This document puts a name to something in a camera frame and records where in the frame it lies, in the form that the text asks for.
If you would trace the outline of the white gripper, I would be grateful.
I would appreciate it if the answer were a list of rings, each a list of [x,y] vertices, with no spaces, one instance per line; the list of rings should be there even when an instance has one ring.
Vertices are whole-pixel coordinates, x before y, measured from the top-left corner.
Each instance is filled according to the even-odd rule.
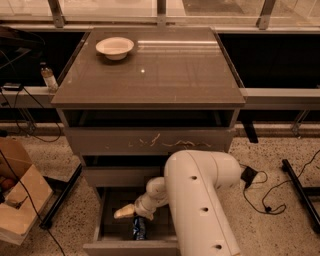
[[[154,213],[159,207],[168,204],[165,179],[163,177],[152,178],[146,185],[146,192],[139,196],[134,205],[128,204],[114,213],[115,219],[130,218],[136,213],[152,221]]]

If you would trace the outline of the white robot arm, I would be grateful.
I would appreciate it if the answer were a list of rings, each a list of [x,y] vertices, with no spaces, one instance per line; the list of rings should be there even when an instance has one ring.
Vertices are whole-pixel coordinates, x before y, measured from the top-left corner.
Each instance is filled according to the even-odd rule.
[[[240,181],[238,161],[224,152],[183,150],[166,161],[164,175],[148,181],[146,192],[114,213],[151,220],[168,205],[181,256],[240,256],[241,250],[216,190]]]

